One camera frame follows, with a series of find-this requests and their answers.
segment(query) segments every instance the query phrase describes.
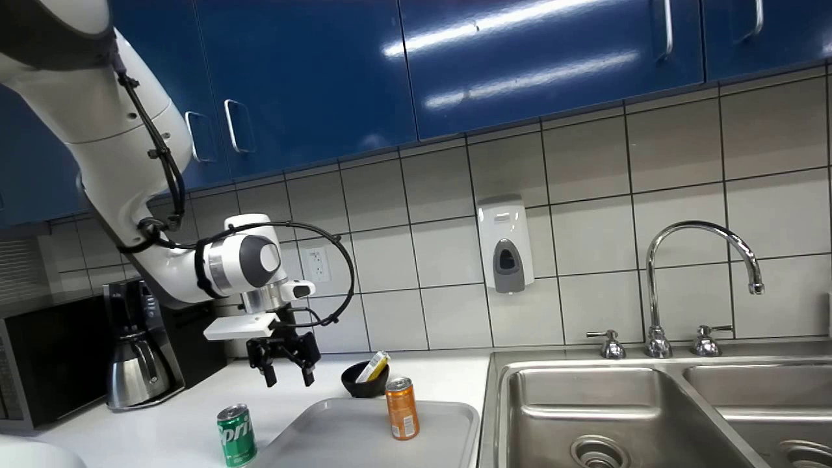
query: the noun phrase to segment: white countertop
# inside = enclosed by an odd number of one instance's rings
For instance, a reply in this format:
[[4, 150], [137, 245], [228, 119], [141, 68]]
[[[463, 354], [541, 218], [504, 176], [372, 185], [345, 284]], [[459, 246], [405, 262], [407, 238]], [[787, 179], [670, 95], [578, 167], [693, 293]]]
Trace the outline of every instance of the white countertop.
[[[305, 388], [293, 363], [275, 363], [277, 385], [266, 388], [261, 372], [237, 361], [164, 405], [133, 413], [95, 405], [36, 440], [76, 452], [89, 468], [222, 468], [222, 409], [248, 405], [263, 449], [313, 402], [349, 398], [341, 372], [362, 358], [367, 354], [323, 358], [313, 388]], [[391, 370], [413, 379], [419, 401], [459, 401], [480, 413], [488, 354], [393, 354]]]

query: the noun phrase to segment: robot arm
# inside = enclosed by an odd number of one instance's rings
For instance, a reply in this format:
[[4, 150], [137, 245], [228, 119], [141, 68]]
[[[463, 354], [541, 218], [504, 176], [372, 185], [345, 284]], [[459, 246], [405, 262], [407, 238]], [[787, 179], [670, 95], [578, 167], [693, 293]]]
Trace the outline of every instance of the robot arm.
[[150, 215], [146, 203], [164, 186], [175, 201], [185, 195], [179, 172], [190, 160], [190, 133], [155, 75], [112, 28], [107, 0], [0, 0], [0, 86], [68, 145], [82, 195], [164, 307], [241, 293], [249, 314], [218, 320], [205, 338], [249, 338], [249, 363], [270, 385], [272, 355], [289, 355], [313, 383], [314, 336], [297, 336], [289, 310], [313, 285], [289, 280], [267, 215], [233, 215], [223, 234], [194, 246], [170, 242]]
[[15, 90], [68, 145], [81, 190], [110, 236], [131, 251], [164, 307], [263, 288], [280, 268], [272, 229], [199, 246], [147, 245], [147, 201], [166, 186], [147, 128], [118, 82], [121, 65], [146, 116], [185, 172], [185, 123], [134, 50], [110, 26], [107, 0], [0, 0], [0, 82]]

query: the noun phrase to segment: sink basin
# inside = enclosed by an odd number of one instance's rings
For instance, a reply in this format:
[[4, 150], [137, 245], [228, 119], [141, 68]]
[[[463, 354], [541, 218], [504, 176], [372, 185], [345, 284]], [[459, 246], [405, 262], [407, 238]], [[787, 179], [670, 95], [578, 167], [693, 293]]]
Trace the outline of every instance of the sink basin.
[[683, 375], [769, 466], [832, 466], [829, 363], [725, 363]]
[[502, 468], [748, 466], [718, 415], [653, 367], [519, 367], [502, 393]]

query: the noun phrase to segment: cabinet door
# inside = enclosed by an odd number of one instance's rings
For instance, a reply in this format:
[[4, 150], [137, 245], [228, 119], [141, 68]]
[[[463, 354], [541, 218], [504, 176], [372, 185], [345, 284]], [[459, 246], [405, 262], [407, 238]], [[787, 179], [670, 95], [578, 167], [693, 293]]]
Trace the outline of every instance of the cabinet door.
[[402, 30], [419, 137], [701, 82], [697, 0], [405, 0]]
[[709, 80], [735, 80], [832, 56], [829, 0], [704, 0]]
[[199, 36], [190, 0], [112, 0], [114, 26], [154, 71], [190, 133], [192, 150], [185, 168], [190, 190], [232, 185], [237, 160], [222, 145], [222, 112], [210, 94]]
[[23, 103], [0, 86], [0, 192], [4, 225], [82, 210], [76, 158]]
[[198, 26], [248, 173], [413, 140], [393, 0], [198, 0]]

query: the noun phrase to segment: black bowl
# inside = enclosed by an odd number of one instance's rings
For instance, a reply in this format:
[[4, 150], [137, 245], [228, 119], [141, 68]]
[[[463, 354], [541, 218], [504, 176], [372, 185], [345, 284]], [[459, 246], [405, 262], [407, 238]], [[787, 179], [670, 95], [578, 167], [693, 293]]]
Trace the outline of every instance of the black bowl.
[[359, 363], [349, 367], [349, 370], [341, 375], [342, 388], [345, 388], [349, 394], [353, 394], [353, 398], [376, 398], [376, 394], [385, 394], [391, 363], [388, 363], [388, 367], [383, 370], [383, 375], [374, 377], [372, 383], [357, 385], [357, 377], [362, 375], [362, 370], [363, 370], [367, 363], [368, 363], [368, 361], [359, 361]]

